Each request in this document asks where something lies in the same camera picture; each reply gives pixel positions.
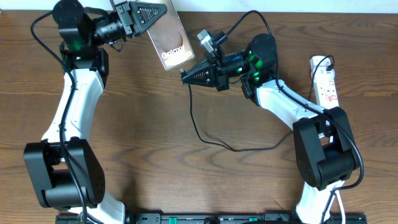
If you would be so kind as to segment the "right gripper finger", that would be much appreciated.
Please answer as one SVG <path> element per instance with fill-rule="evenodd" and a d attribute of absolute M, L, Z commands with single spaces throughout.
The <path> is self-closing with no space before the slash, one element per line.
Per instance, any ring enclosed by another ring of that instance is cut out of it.
<path fill-rule="evenodd" d="M 215 66 L 197 65 L 186 71 L 181 69 L 182 83 L 186 85 L 215 86 Z"/>
<path fill-rule="evenodd" d="M 206 78 L 206 72 L 209 72 L 212 68 L 212 64 L 207 58 L 196 63 L 192 68 L 188 70 L 181 69 L 180 74 L 182 78 L 193 77 L 193 78 Z"/>

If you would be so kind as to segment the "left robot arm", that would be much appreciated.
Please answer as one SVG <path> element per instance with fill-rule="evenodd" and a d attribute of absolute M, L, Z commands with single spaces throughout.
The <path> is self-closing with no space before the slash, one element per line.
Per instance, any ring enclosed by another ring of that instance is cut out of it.
<path fill-rule="evenodd" d="M 135 223 L 125 204 L 106 191 L 104 171 L 90 147 L 97 102 L 109 74 L 104 45 L 137 37 L 167 13 L 159 3 L 124 1 L 111 12 L 62 0 L 49 12 L 62 37 L 56 61 L 64 87 L 57 111 L 24 161 L 39 204 L 62 213 L 57 223 Z"/>

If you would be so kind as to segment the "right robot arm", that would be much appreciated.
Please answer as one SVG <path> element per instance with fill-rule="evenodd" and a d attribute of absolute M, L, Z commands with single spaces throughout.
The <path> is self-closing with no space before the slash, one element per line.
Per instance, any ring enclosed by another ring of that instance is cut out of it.
<path fill-rule="evenodd" d="M 276 115 L 294 137 L 298 171 L 305 181 L 295 222 L 328 223 L 332 202 L 341 190 L 357 187 L 364 164 L 355 144 L 347 114 L 339 106 L 314 104 L 291 90 L 279 76 L 277 45 L 272 34 L 258 34 L 245 50 L 226 55 L 221 44 L 226 34 L 198 34 L 205 57 L 190 70 L 181 71 L 188 86 L 229 88 L 239 77 L 247 99 Z"/>

